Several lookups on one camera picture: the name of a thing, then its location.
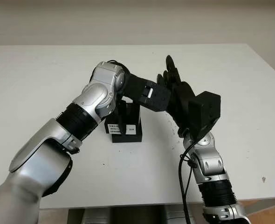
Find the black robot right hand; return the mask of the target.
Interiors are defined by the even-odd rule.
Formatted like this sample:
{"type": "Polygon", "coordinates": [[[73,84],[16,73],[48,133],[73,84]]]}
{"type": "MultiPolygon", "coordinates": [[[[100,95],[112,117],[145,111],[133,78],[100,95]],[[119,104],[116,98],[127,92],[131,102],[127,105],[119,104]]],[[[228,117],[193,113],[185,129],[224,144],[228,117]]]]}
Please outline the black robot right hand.
{"type": "Polygon", "coordinates": [[[189,101],[195,97],[191,86],[182,81],[170,55],[166,57],[166,70],[157,75],[157,84],[171,92],[166,112],[178,126],[178,135],[183,138],[190,131],[189,101]]]}

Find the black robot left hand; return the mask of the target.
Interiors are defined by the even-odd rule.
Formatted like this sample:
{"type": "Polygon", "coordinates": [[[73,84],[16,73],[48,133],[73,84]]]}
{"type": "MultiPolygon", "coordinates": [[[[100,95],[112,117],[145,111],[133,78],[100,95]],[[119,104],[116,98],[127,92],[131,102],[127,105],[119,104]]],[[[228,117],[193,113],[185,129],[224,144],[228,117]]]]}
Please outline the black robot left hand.
{"type": "Polygon", "coordinates": [[[121,135],[137,135],[140,123],[140,105],[136,102],[127,102],[117,95],[116,116],[121,135]]]}

